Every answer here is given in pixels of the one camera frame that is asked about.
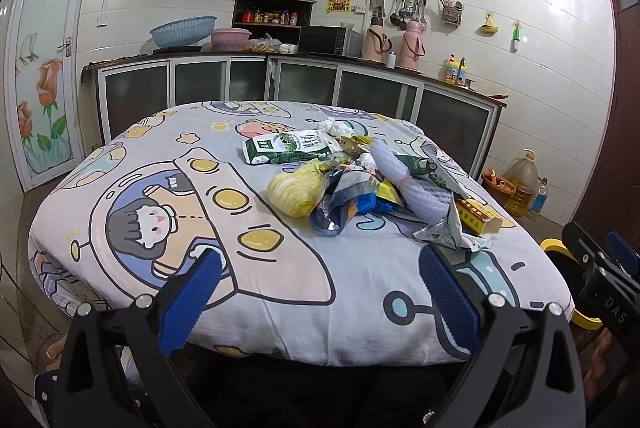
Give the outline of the lavender foam net bundle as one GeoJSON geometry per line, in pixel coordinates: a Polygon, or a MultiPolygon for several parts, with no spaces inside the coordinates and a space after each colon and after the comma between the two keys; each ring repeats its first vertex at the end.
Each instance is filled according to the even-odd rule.
{"type": "Polygon", "coordinates": [[[432,226],[446,217],[451,193],[437,184],[413,177],[409,168],[381,140],[369,146],[376,168],[398,189],[408,208],[425,224],[432,226]]]}

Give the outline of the silver foil wrapper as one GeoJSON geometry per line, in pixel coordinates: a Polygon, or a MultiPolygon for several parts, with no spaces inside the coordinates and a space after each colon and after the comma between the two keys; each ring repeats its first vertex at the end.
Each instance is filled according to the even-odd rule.
{"type": "Polygon", "coordinates": [[[450,204],[445,218],[432,226],[426,226],[413,232],[412,236],[415,240],[422,243],[431,243],[450,249],[479,252],[491,244],[496,234],[476,235],[463,232],[458,210],[454,204],[450,204]]]}

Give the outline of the yellow snack wrapper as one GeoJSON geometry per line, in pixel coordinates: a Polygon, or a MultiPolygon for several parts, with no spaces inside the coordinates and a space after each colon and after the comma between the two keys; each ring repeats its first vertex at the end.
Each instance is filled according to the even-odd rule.
{"type": "Polygon", "coordinates": [[[373,139],[370,136],[338,136],[336,142],[346,155],[357,158],[370,150],[373,139]]]}

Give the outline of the flower painted glass door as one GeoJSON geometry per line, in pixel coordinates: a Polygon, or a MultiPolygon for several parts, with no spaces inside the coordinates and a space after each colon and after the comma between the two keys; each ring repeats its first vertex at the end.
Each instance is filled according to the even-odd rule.
{"type": "Polygon", "coordinates": [[[4,54],[4,102],[25,192],[84,158],[76,52],[81,0],[13,0],[4,54]]]}

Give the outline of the utensil rack with ladles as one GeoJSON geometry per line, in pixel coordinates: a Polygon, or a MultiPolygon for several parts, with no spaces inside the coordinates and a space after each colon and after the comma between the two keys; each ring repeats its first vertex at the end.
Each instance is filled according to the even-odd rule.
{"type": "Polygon", "coordinates": [[[428,0],[370,0],[369,8],[374,18],[400,30],[407,30],[409,22],[418,22],[420,31],[427,29],[426,7],[428,0]]]}

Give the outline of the chopstick holder on wall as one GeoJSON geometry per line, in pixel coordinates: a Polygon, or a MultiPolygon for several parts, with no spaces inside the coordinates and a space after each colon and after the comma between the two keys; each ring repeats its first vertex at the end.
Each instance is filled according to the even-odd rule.
{"type": "Polygon", "coordinates": [[[459,27],[462,21],[463,4],[459,0],[438,0],[440,18],[446,25],[459,27]]]}

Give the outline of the dark red wooden door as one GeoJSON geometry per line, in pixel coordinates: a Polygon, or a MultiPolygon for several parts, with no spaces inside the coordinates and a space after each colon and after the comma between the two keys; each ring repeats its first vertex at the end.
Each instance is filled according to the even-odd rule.
{"type": "Polygon", "coordinates": [[[639,247],[639,0],[612,0],[614,84],[600,153],[574,220],[639,247]]]}

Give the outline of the green white snack bag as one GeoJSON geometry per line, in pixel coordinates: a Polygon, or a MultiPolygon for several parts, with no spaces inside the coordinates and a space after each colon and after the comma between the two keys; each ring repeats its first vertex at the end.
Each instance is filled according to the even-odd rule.
{"type": "Polygon", "coordinates": [[[296,130],[253,136],[242,146],[245,161],[252,166],[324,159],[341,150],[337,140],[319,130],[296,130]]]}

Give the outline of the blue plastic bag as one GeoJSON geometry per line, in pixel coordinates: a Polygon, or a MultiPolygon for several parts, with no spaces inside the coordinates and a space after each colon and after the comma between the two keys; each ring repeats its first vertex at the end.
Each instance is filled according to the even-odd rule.
{"type": "Polygon", "coordinates": [[[394,210],[394,204],[375,193],[343,197],[326,194],[314,210],[309,221],[311,227],[324,236],[337,236],[357,214],[385,214],[394,210]]]}

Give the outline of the pink thermos left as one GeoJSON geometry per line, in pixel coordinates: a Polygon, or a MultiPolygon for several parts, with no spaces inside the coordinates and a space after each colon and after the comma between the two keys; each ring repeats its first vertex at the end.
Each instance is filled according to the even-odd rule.
{"type": "Polygon", "coordinates": [[[383,19],[380,16],[372,16],[363,38],[361,58],[365,61],[383,63],[385,55],[390,53],[392,47],[385,33],[383,19]]]}

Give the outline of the kitchen counter cabinets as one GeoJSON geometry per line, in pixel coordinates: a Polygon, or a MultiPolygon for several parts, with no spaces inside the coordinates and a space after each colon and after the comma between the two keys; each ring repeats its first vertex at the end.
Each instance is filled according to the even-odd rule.
{"type": "Polygon", "coordinates": [[[471,89],[342,56],[147,54],[90,63],[80,82],[96,94],[101,142],[175,105],[297,102],[411,122],[472,177],[482,172],[505,107],[471,89]]]}

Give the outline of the yellow rimmed black trash bin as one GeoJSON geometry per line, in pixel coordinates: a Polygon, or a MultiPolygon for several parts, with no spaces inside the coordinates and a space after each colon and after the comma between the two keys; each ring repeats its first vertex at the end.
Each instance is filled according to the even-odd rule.
{"type": "Polygon", "coordinates": [[[602,321],[600,318],[585,315],[586,306],[579,297],[585,283],[585,270],[578,260],[565,247],[562,240],[557,238],[546,238],[540,243],[540,248],[561,273],[570,290],[574,300],[572,323],[582,330],[590,330],[590,332],[600,330],[603,326],[602,321]]]}

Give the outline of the yellow plastic bag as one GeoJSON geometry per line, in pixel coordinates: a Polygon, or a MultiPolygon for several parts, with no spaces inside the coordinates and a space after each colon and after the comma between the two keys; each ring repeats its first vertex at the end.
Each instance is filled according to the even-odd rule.
{"type": "Polygon", "coordinates": [[[277,174],[267,186],[269,203],[291,218],[309,217],[329,184],[333,164],[311,159],[290,174],[277,174]]]}

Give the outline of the yellow small carton box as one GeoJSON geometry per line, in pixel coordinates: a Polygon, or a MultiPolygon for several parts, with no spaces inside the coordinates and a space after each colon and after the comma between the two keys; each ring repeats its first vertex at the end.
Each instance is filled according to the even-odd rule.
{"type": "Polygon", "coordinates": [[[502,227],[500,216],[488,214],[480,202],[457,197],[454,200],[460,221],[478,236],[497,234],[502,227]]]}

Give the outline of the white tissue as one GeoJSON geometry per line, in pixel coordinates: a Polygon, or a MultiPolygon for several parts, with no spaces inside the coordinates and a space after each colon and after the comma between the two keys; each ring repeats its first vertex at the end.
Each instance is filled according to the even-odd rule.
{"type": "Polygon", "coordinates": [[[349,124],[336,120],[333,117],[326,118],[322,120],[322,122],[319,122],[317,129],[328,136],[334,136],[334,138],[338,136],[353,136],[355,134],[349,124]]]}

